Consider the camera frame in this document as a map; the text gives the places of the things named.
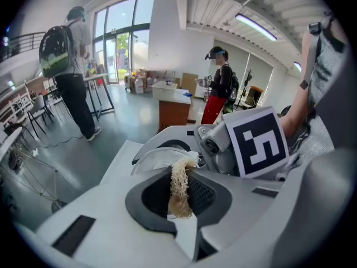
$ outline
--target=ceiling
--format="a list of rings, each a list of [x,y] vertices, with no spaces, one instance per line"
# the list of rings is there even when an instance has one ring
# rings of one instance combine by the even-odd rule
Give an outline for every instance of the ceiling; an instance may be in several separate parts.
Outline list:
[[[287,67],[301,59],[306,27],[320,21],[327,7],[322,0],[187,0],[187,27],[207,27],[250,42]],[[237,21],[240,13],[275,35],[269,41],[261,33]]]

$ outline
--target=loofah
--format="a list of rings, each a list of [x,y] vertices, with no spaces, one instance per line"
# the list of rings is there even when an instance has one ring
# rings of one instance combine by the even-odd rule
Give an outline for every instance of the loofah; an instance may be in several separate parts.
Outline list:
[[[168,208],[176,217],[190,218],[192,215],[192,209],[188,202],[189,195],[187,194],[187,188],[189,187],[189,182],[186,170],[194,168],[198,162],[198,158],[182,158],[172,165],[171,196],[168,202]]]

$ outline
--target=sleeve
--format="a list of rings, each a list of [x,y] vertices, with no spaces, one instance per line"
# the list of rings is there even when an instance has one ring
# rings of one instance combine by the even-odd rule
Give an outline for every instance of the sleeve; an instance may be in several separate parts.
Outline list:
[[[216,88],[218,90],[226,91],[229,88],[229,81],[231,77],[231,69],[229,66],[223,66],[221,72],[221,80],[220,83],[213,82],[212,88]]]
[[[91,44],[91,37],[90,37],[90,30],[86,23],[83,23],[81,26],[82,36],[80,40],[80,44],[83,45],[90,45]]]

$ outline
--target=ceiling light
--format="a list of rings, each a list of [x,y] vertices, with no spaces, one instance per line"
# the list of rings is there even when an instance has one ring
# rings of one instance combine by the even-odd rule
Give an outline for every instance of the ceiling light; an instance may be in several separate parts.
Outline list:
[[[272,33],[270,33],[267,29],[265,29],[261,25],[255,23],[253,20],[251,20],[251,19],[249,19],[249,18],[247,18],[247,17],[245,17],[245,16],[243,16],[241,14],[238,14],[235,18],[238,21],[243,22],[246,25],[248,25],[248,26],[252,27],[253,29],[257,30],[259,33],[263,34],[269,40],[271,40],[271,41],[276,41],[277,40],[277,38]]]
[[[301,72],[301,65],[295,61],[294,66]]]

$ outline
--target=sneaker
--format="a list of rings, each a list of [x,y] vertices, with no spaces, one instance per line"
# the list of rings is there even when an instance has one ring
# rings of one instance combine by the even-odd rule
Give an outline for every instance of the sneaker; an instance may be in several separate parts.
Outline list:
[[[92,135],[90,138],[87,138],[87,141],[88,141],[88,142],[92,141],[94,138],[96,138],[97,135],[99,135],[99,133],[101,133],[101,131],[102,131],[102,128],[97,127],[97,128],[94,130],[93,135]]]

